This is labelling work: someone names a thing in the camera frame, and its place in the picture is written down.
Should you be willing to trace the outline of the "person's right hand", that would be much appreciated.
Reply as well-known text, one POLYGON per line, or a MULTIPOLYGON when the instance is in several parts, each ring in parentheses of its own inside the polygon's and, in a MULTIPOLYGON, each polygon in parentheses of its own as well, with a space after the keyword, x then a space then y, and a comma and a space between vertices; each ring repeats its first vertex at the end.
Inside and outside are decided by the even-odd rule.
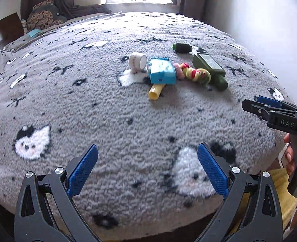
POLYGON ((294 150, 290 144, 290 142, 291 142, 290 135, 286 134, 283 141, 285 144, 288 144, 288 146, 284 152, 284 157, 287 160, 285 168, 286 168, 287 174, 291 175, 296 168, 296 163, 293 160, 294 159, 294 150))

